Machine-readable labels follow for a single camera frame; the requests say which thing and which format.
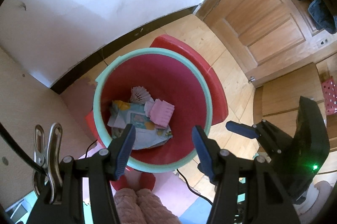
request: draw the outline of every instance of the blue gripper pad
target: blue gripper pad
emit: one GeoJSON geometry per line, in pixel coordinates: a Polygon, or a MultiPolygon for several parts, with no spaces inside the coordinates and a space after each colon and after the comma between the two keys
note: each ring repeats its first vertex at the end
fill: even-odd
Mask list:
{"type": "Polygon", "coordinates": [[[215,140],[207,138],[199,125],[192,129],[192,141],[200,159],[201,171],[213,181],[217,173],[215,167],[219,162],[220,147],[215,140]]]}
{"type": "Polygon", "coordinates": [[[234,121],[228,121],[226,123],[227,130],[236,133],[238,135],[248,137],[250,139],[258,138],[259,135],[255,132],[255,129],[252,126],[246,124],[236,123],[234,121]]]}
{"type": "Polygon", "coordinates": [[[115,172],[114,172],[114,176],[116,180],[118,180],[122,175],[124,175],[125,167],[129,160],[129,156],[132,151],[132,146],[134,145],[134,141],[136,139],[136,128],[134,125],[128,124],[125,127],[122,135],[113,141],[123,140],[123,139],[124,141],[123,143],[121,143],[120,150],[116,157],[116,166],[115,166],[115,172]]]}

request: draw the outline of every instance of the trash bin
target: trash bin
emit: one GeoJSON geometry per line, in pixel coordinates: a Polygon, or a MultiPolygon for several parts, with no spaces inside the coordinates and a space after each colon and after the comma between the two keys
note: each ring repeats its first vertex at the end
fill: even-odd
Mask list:
{"type": "Polygon", "coordinates": [[[111,102],[127,102],[132,87],[143,86],[154,99],[175,106],[170,121],[173,138],[156,148],[133,150],[128,166],[144,172],[168,172],[197,155],[192,128],[200,125],[208,135],[212,100],[205,79],[188,59],[163,48],[139,49],[118,57],[96,81],[93,116],[98,138],[106,147],[113,141],[107,126],[111,102]]]}

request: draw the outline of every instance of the black cable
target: black cable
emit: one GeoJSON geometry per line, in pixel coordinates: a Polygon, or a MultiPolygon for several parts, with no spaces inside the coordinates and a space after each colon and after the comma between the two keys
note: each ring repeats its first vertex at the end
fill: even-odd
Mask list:
{"type": "Polygon", "coordinates": [[[95,142],[97,142],[97,140],[95,140],[93,143],[91,143],[91,144],[88,146],[87,151],[85,152],[85,158],[87,158],[89,149],[90,149],[90,147],[91,147],[92,145],[95,144],[95,142]]]}
{"type": "Polygon", "coordinates": [[[12,148],[12,150],[20,157],[24,162],[26,162],[30,167],[32,167],[34,170],[38,171],[41,174],[45,175],[45,171],[41,166],[39,166],[37,163],[34,162],[30,158],[29,155],[25,153],[25,151],[22,150],[22,148],[15,142],[15,140],[12,138],[12,136],[8,133],[8,131],[4,128],[4,126],[0,122],[0,135],[4,139],[4,141],[9,145],[9,147],[12,148]]]}
{"type": "Polygon", "coordinates": [[[197,195],[197,196],[200,196],[201,198],[203,198],[204,200],[206,200],[208,203],[210,203],[210,205],[213,206],[213,202],[210,201],[207,197],[205,197],[205,196],[203,196],[203,195],[201,195],[201,194],[199,194],[199,193],[197,193],[197,192],[195,192],[195,191],[193,191],[193,190],[191,189],[190,185],[188,184],[188,181],[187,181],[186,177],[185,177],[185,176],[184,176],[178,169],[177,169],[177,172],[178,172],[178,174],[180,174],[180,175],[183,177],[183,179],[184,179],[185,182],[186,182],[186,185],[187,185],[188,189],[189,189],[192,193],[194,193],[194,194],[197,195]]]}
{"type": "Polygon", "coordinates": [[[101,48],[101,51],[102,51],[102,59],[103,59],[104,63],[105,63],[107,66],[109,66],[109,65],[105,62],[105,59],[104,59],[103,47],[101,48]]]}

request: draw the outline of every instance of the wet wipes package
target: wet wipes package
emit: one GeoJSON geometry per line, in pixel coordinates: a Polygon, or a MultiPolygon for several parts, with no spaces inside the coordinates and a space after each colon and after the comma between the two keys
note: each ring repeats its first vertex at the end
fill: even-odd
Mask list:
{"type": "Polygon", "coordinates": [[[108,126],[112,128],[113,137],[119,137],[121,130],[129,123],[136,127],[134,150],[157,147],[172,138],[170,127],[157,128],[145,115],[144,105],[142,104],[113,101],[110,112],[111,117],[108,126]]]}

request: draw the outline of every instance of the wooden door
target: wooden door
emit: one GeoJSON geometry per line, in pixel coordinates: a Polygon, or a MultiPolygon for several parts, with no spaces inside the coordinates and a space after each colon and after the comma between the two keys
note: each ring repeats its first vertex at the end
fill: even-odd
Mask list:
{"type": "Polygon", "coordinates": [[[307,12],[309,4],[297,0],[221,0],[204,22],[246,77],[254,77],[253,84],[260,86],[310,63],[301,61],[332,42],[327,31],[316,29],[307,12]]]}

